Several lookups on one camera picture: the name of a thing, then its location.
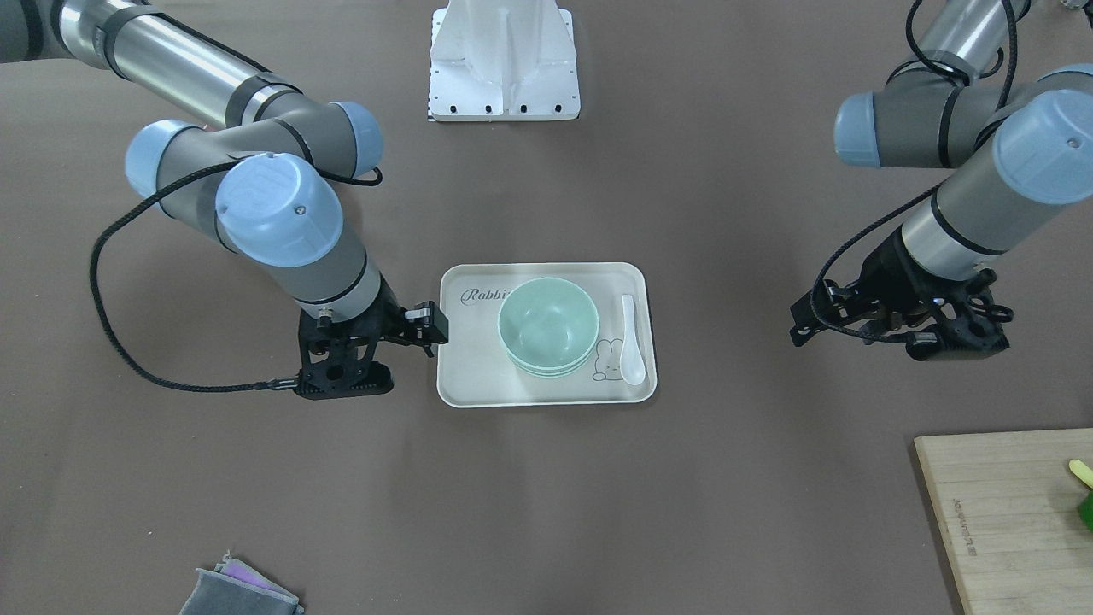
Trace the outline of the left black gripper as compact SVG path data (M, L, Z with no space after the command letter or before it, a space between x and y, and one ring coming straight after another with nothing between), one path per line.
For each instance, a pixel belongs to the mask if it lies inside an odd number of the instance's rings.
M863 343L901 343L914 360L984 359L1010 347L1003 326L1014 312L995 303L992 269L964 281L937 277L907 252L898 230L863 260L853 284L822 280L790 307L790 339L803 347L819 332L842 330Z

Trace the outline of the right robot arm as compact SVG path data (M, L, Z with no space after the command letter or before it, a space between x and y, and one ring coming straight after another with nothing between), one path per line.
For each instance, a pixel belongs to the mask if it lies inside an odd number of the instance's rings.
M152 122L133 137L125 170L140 203L102 230L89 265L102 330L144 380L207 394L381 395L393 375L375 358L380 343L433 355L448 342L436 303L399 304L333 190L383 179L380 129L359 102L312 100L149 1L4 1L3 62L40 59L109 71L193 116ZM296 375L187 385L149 372L124 348L102 299L99 258L114 234L152 208L261 267L298 305Z

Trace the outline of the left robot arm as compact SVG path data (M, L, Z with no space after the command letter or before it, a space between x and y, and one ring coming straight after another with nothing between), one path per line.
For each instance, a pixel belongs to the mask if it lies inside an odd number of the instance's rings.
M898 208L905 221L859 276L825 272L792 305L795 346L821 331L903 345L914 360L987 358L1014 312L989 267L1066 206L1090 199L1090 66L1016 85L1016 24L1031 1L949 1L877 92L848 97L833 129L858 167L951 175Z

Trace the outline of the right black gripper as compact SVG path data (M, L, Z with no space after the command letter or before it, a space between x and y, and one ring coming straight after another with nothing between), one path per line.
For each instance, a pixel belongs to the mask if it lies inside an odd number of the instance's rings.
M374 359L379 343L415 346L435 358L435 348L449 342L449 330L436 301L406 310L383 277L376 300L355 318L321 326L312 315L299 314L295 393L314 401L385 394L393 389L393 375Z

